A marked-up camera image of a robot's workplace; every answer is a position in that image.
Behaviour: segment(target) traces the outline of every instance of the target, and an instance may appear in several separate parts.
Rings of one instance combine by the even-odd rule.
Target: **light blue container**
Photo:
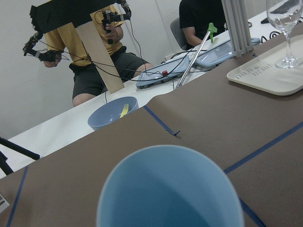
[[[128,104],[128,113],[138,109],[138,100],[135,97],[127,96],[115,99],[98,108],[88,119],[87,123],[93,130],[118,120],[124,105]]]
[[[141,149],[111,172],[97,227],[244,227],[236,191],[206,156],[185,147]]]

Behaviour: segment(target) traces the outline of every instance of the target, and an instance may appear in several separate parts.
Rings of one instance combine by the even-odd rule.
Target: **black shirt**
[[[214,36],[225,31],[225,15],[221,0],[182,0],[179,6],[180,28],[194,27],[203,40],[209,23],[218,29]]]

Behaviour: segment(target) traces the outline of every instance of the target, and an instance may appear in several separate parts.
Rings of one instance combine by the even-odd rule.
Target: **person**
[[[113,5],[110,5],[96,12],[92,20],[96,25],[96,29],[106,46],[107,52],[119,76],[123,82],[125,82],[138,76],[141,71],[151,68],[153,65],[134,54],[125,52],[126,47],[120,42],[123,38],[123,30],[121,28],[123,22],[107,24],[106,29],[110,32],[106,33],[106,31],[104,31],[101,23],[103,20],[102,11],[104,10],[117,11]],[[113,40],[113,43],[108,44],[108,39]],[[65,47],[69,50],[71,59],[73,60],[69,68],[74,72],[73,106],[78,106],[100,95],[102,91],[106,89],[96,66],[89,60],[85,47],[71,23],[46,33],[45,40],[48,45],[48,50],[58,50],[62,52]],[[56,67],[60,60],[61,54],[58,54],[55,62],[44,61],[44,65],[48,68]]]
[[[225,31],[225,15],[221,0],[182,0],[179,5],[180,28],[187,40],[187,50],[204,39],[209,23],[218,29],[215,35]]]

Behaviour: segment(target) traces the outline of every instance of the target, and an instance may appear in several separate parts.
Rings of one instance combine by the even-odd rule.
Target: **fork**
[[[121,112],[120,118],[123,117],[124,115],[126,115],[128,113],[128,104],[124,105],[124,108]]]

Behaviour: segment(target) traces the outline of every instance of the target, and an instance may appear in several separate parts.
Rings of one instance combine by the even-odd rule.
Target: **person in black shirt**
[[[213,23],[220,34],[225,31],[221,0],[182,0],[179,5],[180,28],[187,40],[187,50],[199,45]]]

